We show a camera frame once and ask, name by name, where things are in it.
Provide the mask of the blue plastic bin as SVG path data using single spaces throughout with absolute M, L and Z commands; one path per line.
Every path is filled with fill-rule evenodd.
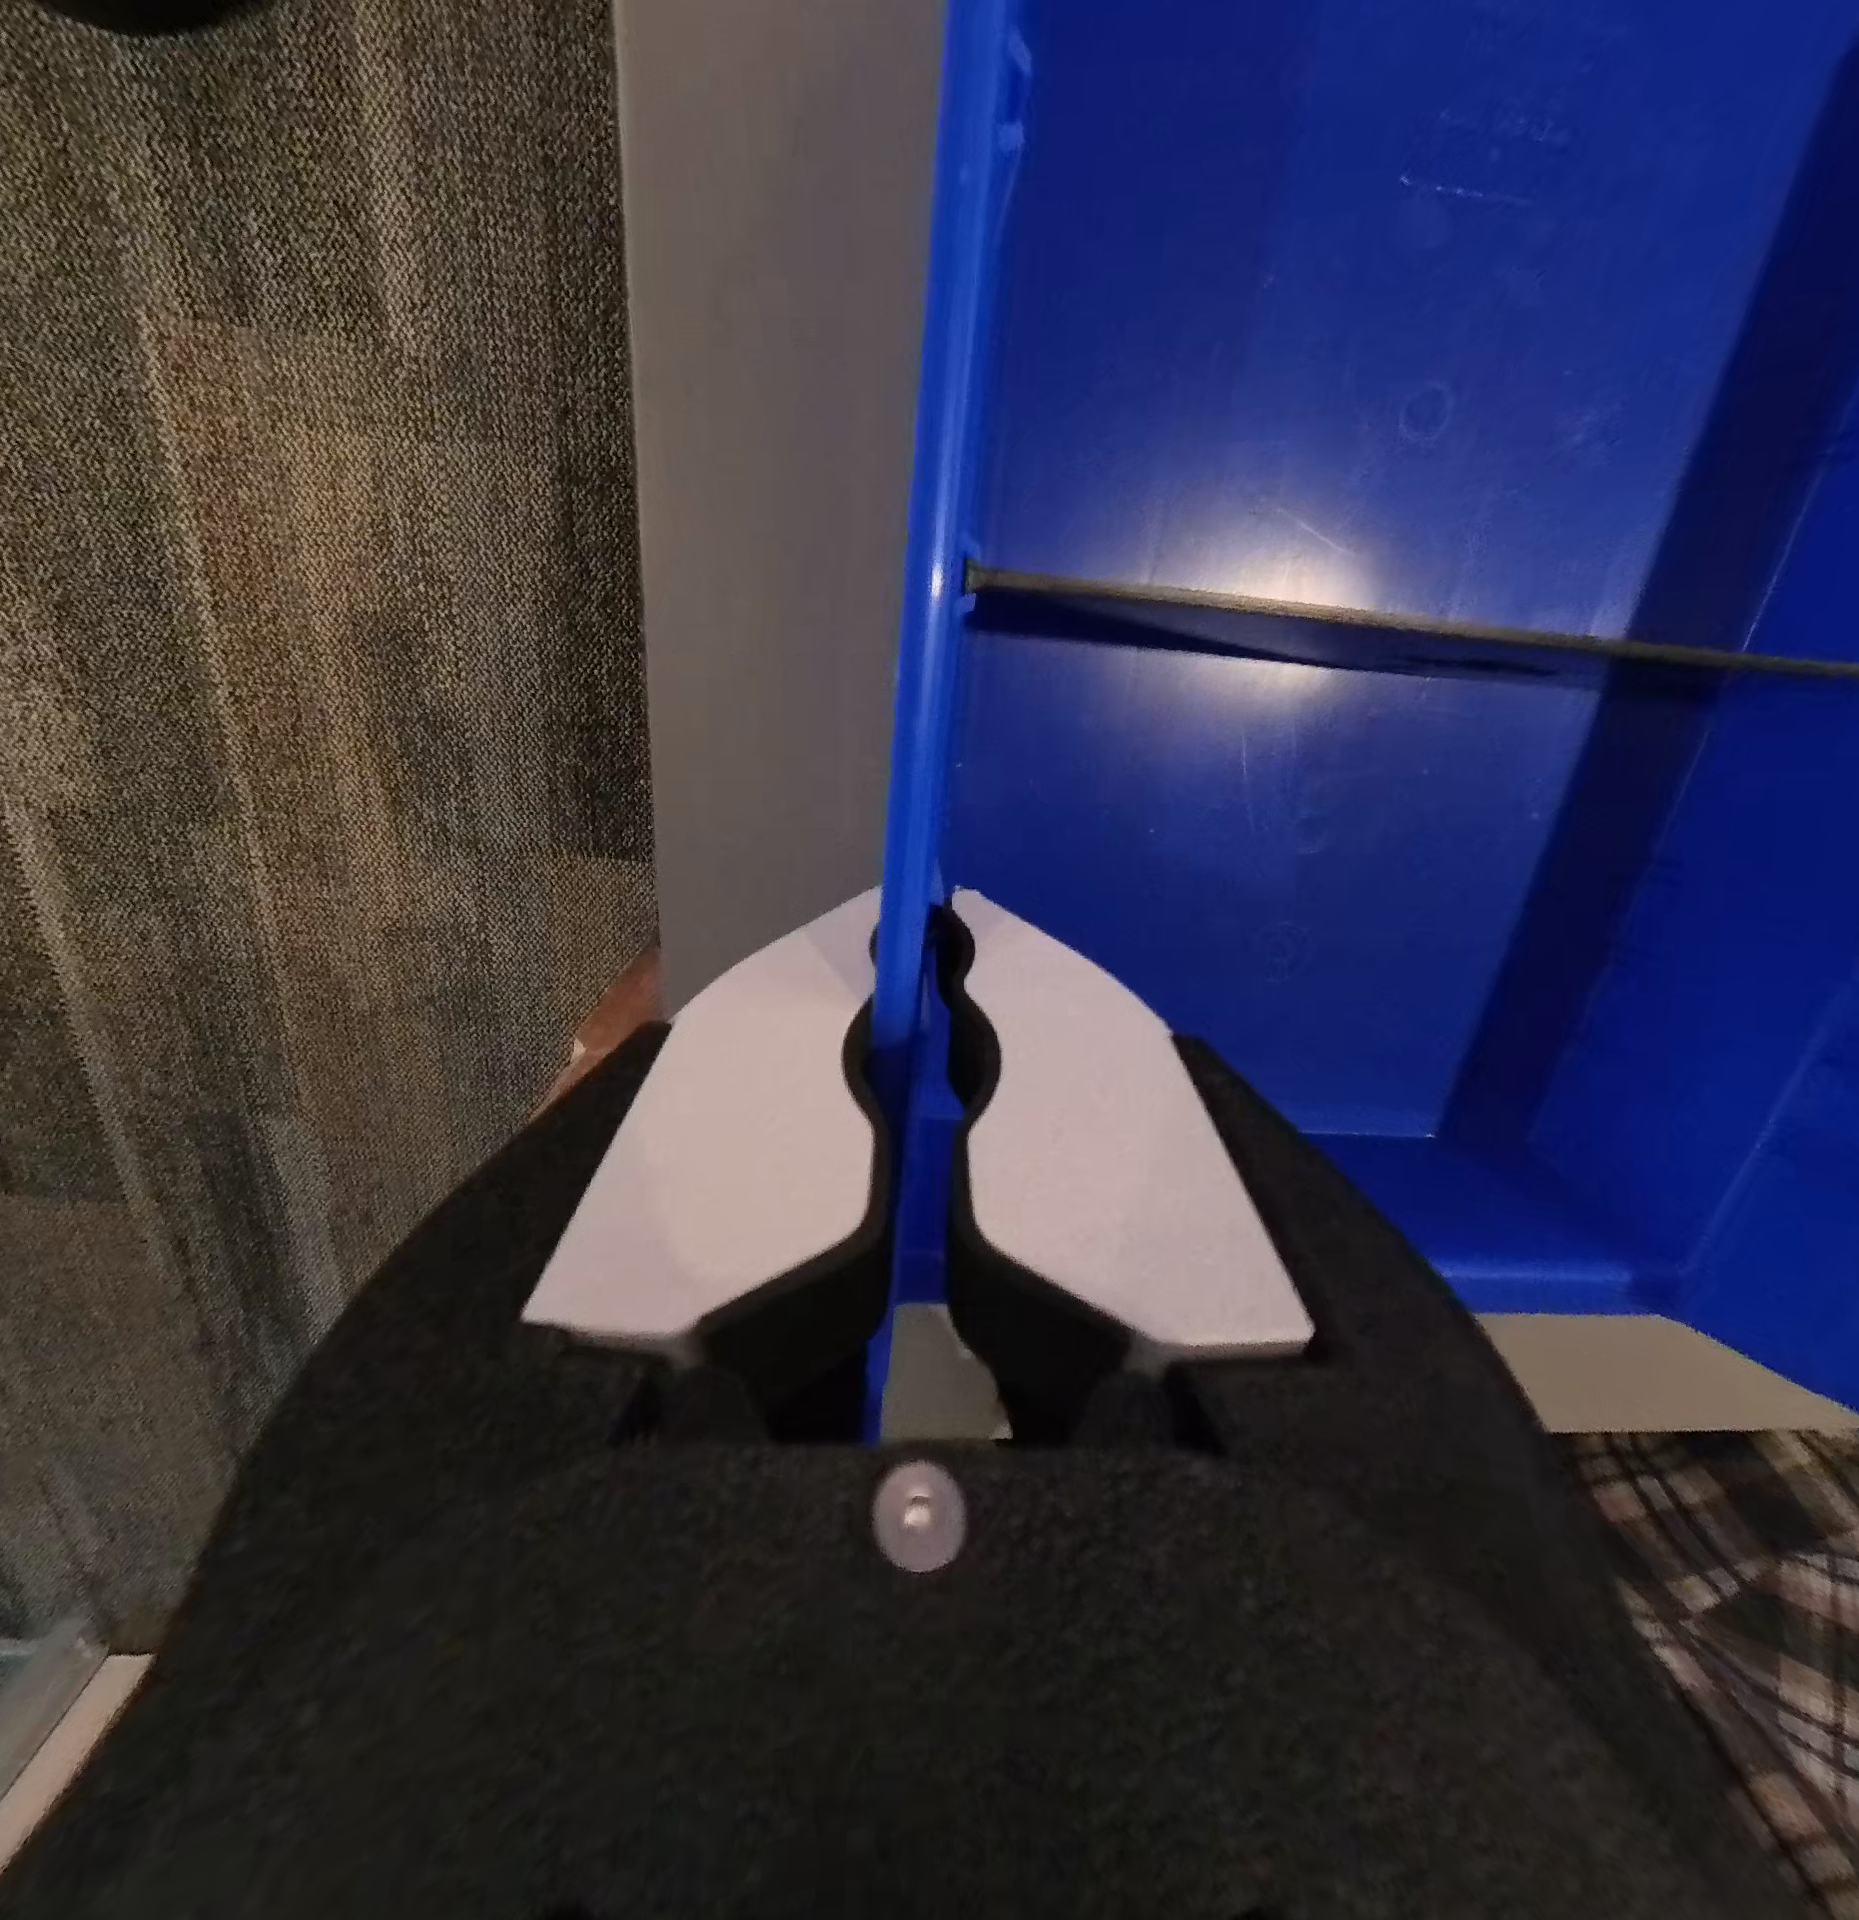
M 887 867 L 1489 1313 L 1859 1414 L 1859 686 L 997 634 L 965 564 L 1859 661 L 1859 4 L 947 4 Z

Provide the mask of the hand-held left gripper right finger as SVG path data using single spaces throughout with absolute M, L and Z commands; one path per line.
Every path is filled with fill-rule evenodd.
M 968 887 L 935 978 L 961 1105 L 945 1305 L 1011 1425 L 1063 1438 L 1113 1378 L 1303 1355 L 1310 1312 L 1170 1027 Z

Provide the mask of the person's plaid shirt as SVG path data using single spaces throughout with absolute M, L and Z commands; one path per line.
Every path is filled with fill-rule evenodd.
M 1822 1916 L 1859 1918 L 1859 1428 L 1557 1448 L 1760 1840 Z

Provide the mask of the black bin divider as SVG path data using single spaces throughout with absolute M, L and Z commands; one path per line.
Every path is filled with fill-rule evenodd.
M 1588 682 L 1614 666 L 1657 675 L 1859 686 L 1855 659 L 1802 659 L 1655 641 L 1511 631 L 1425 616 L 1302 606 L 1202 588 L 965 564 L 974 620 L 997 634 L 1189 658 L 1448 680 Z

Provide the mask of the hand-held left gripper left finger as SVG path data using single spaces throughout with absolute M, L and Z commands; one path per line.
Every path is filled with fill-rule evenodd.
M 734 1378 L 786 1438 L 856 1435 L 889 1305 L 872 1090 L 878 890 L 692 996 L 523 1312 L 584 1348 Z

